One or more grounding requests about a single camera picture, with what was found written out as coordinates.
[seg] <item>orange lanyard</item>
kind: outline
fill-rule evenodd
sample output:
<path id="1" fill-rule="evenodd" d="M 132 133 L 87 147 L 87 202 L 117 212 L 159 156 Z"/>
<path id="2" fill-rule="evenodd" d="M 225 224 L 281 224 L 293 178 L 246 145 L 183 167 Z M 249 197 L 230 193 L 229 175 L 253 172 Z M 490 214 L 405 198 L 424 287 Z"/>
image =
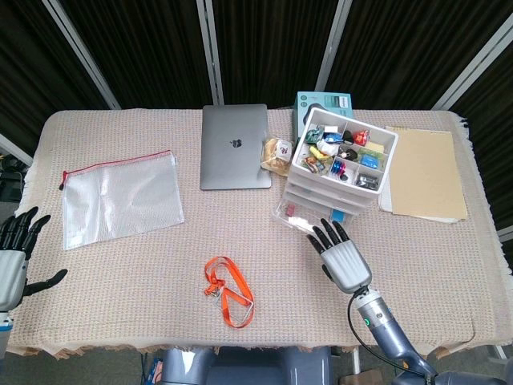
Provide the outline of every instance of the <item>orange lanyard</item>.
<path id="1" fill-rule="evenodd" d="M 216 271 L 220 266 L 225 267 L 226 270 L 232 275 L 233 280 L 239 287 L 242 295 L 226 287 L 224 279 L 217 278 Z M 206 295 L 221 296 L 221 311 L 223 312 L 224 321 L 236 329 L 247 326 L 251 322 L 253 313 L 255 312 L 255 306 L 253 305 L 253 294 L 251 293 L 251 290 L 249 289 L 244 276 L 239 271 L 236 264 L 228 257 L 214 257 L 208 261 L 207 265 L 205 265 L 205 277 L 207 278 L 207 281 L 210 282 L 210 286 L 204 291 L 204 293 Z M 232 318 L 230 317 L 228 297 L 234 299 L 242 306 L 246 306 L 248 308 L 249 314 L 240 325 L 235 325 L 232 321 Z"/>

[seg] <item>small toy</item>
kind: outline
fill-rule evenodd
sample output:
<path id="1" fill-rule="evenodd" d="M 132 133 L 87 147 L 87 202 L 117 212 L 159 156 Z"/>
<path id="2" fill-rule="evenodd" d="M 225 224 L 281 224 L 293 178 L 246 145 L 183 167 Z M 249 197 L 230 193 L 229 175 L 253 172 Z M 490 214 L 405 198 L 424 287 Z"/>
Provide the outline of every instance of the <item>small toy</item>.
<path id="1" fill-rule="evenodd" d="M 329 155 L 323 154 L 315 146 L 310 146 L 310 152 L 312 153 L 313 156 L 315 156 L 319 160 L 326 160 L 326 159 L 330 158 Z"/>
<path id="2" fill-rule="evenodd" d="M 340 160 L 335 160 L 331 166 L 331 172 L 335 175 L 341 175 L 345 172 L 345 163 Z"/>
<path id="3" fill-rule="evenodd" d="M 358 158 L 358 154 L 352 148 L 347 148 L 346 150 L 341 150 L 340 157 L 345 160 L 356 160 Z"/>
<path id="4" fill-rule="evenodd" d="M 369 130 L 359 131 L 353 135 L 354 143 L 359 146 L 365 146 L 369 139 Z"/>
<path id="5" fill-rule="evenodd" d="M 378 178 L 366 174 L 359 174 L 356 186 L 376 191 L 378 189 Z"/>
<path id="6" fill-rule="evenodd" d="M 370 168 L 378 168 L 379 160 L 372 155 L 363 154 L 360 159 L 360 164 Z"/>
<path id="7" fill-rule="evenodd" d="M 330 156 L 328 159 L 326 160 L 319 160 L 321 163 L 322 163 L 322 166 L 324 167 L 324 169 L 319 172 L 321 175 L 325 175 L 328 173 L 329 171 L 329 167 L 331 166 L 331 164 L 333 163 L 333 157 Z"/>
<path id="8" fill-rule="evenodd" d="M 340 144 L 342 143 L 342 134 L 339 132 L 328 132 L 324 134 L 324 140 L 326 141 L 326 143 Z"/>
<path id="9" fill-rule="evenodd" d="M 322 139 L 322 135 L 324 134 L 324 127 L 317 126 L 317 128 L 313 128 L 308 130 L 305 135 L 305 142 L 308 144 L 315 144 L 319 140 Z"/>
<path id="10" fill-rule="evenodd" d="M 294 211 L 296 211 L 296 206 L 293 205 L 292 203 L 289 203 L 287 205 L 287 209 L 285 210 L 285 215 L 287 217 L 293 217 L 294 216 Z"/>
<path id="11" fill-rule="evenodd" d="M 344 133 L 342 134 L 342 142 L 345 144 L 353 144 L 354 143 L 353 134 L 351 133 L 351 131 L 349 131 L 349 130 L 344 131 Z"/>
<path id="12" fill-rule="evenodd" d="M 326 166 L 313 156 L 307 156 L 306 158 L 304 158 L 303 163 L 303 165 L 313 174 L 322 175 L 323 173 L 325 173 Z"/>
<path id="13" fill-rule="evenodd" d="M 378 143 L 374 143 L 374 142 L 370 142 L 370 141 L 367 142 L 366 148 L 368 148 L 369 150 L 375 151 L 375 152 L 380 152 L 380 153 L 385 152 L 385 146 L 383 146 L 382 144 L 378 144 Z"/>
<path id="14" fill-rule="evenodd" d="M 321 139 L 317 142 L 317 148 L 321 150 L 323 154 L 329 155 L 329 156 L 335 156 L 338 152 L 338 144 L 329 144 L 326 143 L 324 139 Z"/>

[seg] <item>robot finger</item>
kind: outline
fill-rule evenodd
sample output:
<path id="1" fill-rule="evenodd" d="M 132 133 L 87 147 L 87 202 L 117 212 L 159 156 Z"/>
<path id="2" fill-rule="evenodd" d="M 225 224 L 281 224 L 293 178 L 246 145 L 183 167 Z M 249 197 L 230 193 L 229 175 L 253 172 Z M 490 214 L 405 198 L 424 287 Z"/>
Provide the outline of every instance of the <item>robot finger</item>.
<path id="1" fill-rule="evenodd" d="M 326 250 L 329 249 L 330 247 L 333 247 L 333 245 L 331 244 L 331 242 L 329 241 L 327 236 L 322 232 L 321 229 L 319 229 L 317 226 L 314 226 L 313 231 L 319 237 L 319 240 L 321 241 L 323 246 L 326 248 Z"/>
<path id="2" fill-rule="evenodd" d="M 22 245 L 22 251 L 25 252 L 25 259 L 28 261 L 30 259 L 30 255 L 32 254 L 32 250 L 34 249 L 35 242 L 38 240 L 38 234 L 41 231 L 42 227 L 48 223 L 50 220 L 50 215 L 45 215 L 42 218 L 39 218 L 33 225 L 30 227 L 28 234 L 26 235 L 25 241 Z"/>
<path id="3" fill-rule="evenodd" d="M 321 223 L 324 226 L 333 244 L 338 245 L 340 243 L 340 239 L 338 239 L 337 234 L 333 231 L 333 228 L 331 227 L 329 222 L 326 219 L 322 218 Z"/>
<path id="4" fill-rule="evenodd" d="M 342 242 L 348 241 L 349 237 L 347 236 L 347 233 L 345 232 L 344 228 L 340 225 L 340 223 L 333 221 L 333 226 L 335 226 L 335 229 L 337 229 L 338 235 L 340 235 L 340 239 L 342 239 Z"/>
<path id="5" fill-rule="evenodd" d="M 0 247 L 2 247 L 4 237 L 6 235 L 7 229 L 10 226 L 10 223 L 14 220 L 14 215 L 11 215 L 8 217 L 3 223 L 2 226 L 0 226 Z"/>
<path id="6" fill-rule="evenodd" d="M 307 235 L 306 236 L 308 238 L 308 240 L 310 241 L 310 243 L 312 244 L 313 248 L 319 253 L 319 254 L 322 254 L 324 253 L 326 250 L 324 250 L 324 247 L 322 247 L 322 245 L 319 243 L 319 241 L 313 236 L 313 235 Z"/>
<path id="7" fill-rule="evenodd" d="M 33 207 L 26 213 L 20 215 L 20 219 L 18 221 L 18 228 L 14 233 L 14 240 L 11 245 L 11 249 L 13 250 L 21 250 L 23 242 L 25 241 L 26 235 L 29 230 L 30 223 L 32 219 L 35 217 L 35 214 L 38 213 L 38 206 Z"/>
<path id="8" fill-rule="evenodd" d="M 66 277 L 66 274 L 67 274 L 67 270 L 62 269 L 62 270 L 58 271 L 57 274 L 54 275 L 52 278 L 50 278 L 44 282 L 31 283 L 31 284 L 25 286 L 25 288 L 23 289 L 23 297 L 28 297 L 28 296 L 30 296 L 32 294 L 36 294 L 42 290 L 46 290 L 46 289 L 50 289 L 51 287 L 54 287 L 59 282 L 61 282 L 64 277 Z"/>
<path id="9" fill-rule="evenodd" d="M 7 231 L 6 231 L 6 234 L 3 238 L 3 243 L 2 243 L 2 249 L 3 250 L 7 250 L 10 248 L 11 244 L 12 244 L 12 241 L 14 239 L 14 232 L 16 231 L 16 229 L 18 228 L 18 223 L 20 221 L 20 219 L 22 218 L 24 214 L 20 215 L 19 217 L 13 219 L 10 223 L 9 223 L 9 226 L 7 226 Z"/>
<path id="10" fill-rule="evenodd" d="M 333 282 L 333 277 L 331 276 L 331 273 L 329 272 L 328 268 L 326 267 L 326 265 L 322 265 L 322 271 L 324 271 L 324 274 L 326 274 L 326 277 L 329 278 L 329 280 L 331 282 Z"/>

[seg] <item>robotic hand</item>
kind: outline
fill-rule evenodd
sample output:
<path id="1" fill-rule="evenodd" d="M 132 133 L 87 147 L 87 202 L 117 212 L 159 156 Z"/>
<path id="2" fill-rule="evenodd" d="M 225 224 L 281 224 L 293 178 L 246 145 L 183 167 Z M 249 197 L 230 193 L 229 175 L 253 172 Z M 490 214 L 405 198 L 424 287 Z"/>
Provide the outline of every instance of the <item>robotic hand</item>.
<path id="1" fill-rule="evenodd" d="M 437 384 L 437 385 L 500 385 L 505 384 L 500 379 L 493 379 L 481 375 L 468 373 L 444 372 L 438 374 L 411 345 L 398 322 L 392 315 L 390 308 L 383 301 L 382 296 L 369 288 L 372 273 L 365 259 L 338 222 L 333 222 L 334 228 L 326 219 L 321 219 L 328 237 L 321 229 L 314 226 L 313 231 L 319 241 L 308 235 L 310 243 L 321 255 L 324 265 L 322 269 L 328 278 L 346 294 L 352 294 L 347 308 L 349 328 L 360 344 L 372 355 L 386 363 L 395 366 L 404 372 L 392 382 L 393 385 Z M 370 332 L 383 350 L 386 357 L 373 352 L 357 335 L 351 322 L 351 306 L 355 303 L 358 312 L 369 327 Z M 392 360 L 402 359 L 408 368 L 399 366 Z"/>
<path id="2" fill-rule="evenodd" d="M 26 283 L 26 271 L 38 234 L 50 220 L 50 215 L 46 215 L 29 229 L 37 212 L 38 208 L 34 207 L 16 218 L 8 218 L 0 227 L 0 360 L 4 358 L 13 328 L 9 311 L 22 303 L 23 297 L 50 289 L 67 274 L 67 270 L 62 269 L 47 281 Z"/>

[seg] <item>teal box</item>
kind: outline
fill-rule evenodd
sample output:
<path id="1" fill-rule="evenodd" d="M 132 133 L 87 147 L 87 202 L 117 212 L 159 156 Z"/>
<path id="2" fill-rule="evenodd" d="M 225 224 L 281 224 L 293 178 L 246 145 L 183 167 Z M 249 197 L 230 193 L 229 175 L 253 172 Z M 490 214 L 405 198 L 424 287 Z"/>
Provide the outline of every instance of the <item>teal box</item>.
<path id="1" fill-rule="evenodd" d="M 301 138 L 305 130 L 306 119 L 308 118 L 309 108 L 322 107 L 325 110 L 335 114 L 353 117 L 353 107 L 351 105 L 351 95 L 338 92 L 315 92 L 299 91 L 296 95 L 293 111 L 293 139 L 294 142 Z"/>

